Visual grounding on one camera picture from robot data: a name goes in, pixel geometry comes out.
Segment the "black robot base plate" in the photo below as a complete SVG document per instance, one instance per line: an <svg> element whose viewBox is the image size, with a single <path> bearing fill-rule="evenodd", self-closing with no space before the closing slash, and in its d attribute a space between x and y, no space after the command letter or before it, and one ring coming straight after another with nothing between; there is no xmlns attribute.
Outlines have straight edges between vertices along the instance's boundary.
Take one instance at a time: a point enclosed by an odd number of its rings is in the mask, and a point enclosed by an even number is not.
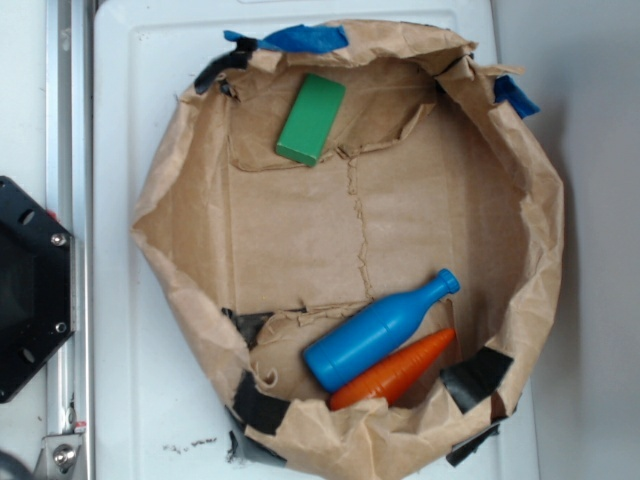
<svg viewBox="0 0 640 480"><path fill-rule="evenodd" d="M1 402L10 402L73 334L73 236L1 178Z"/></svg>

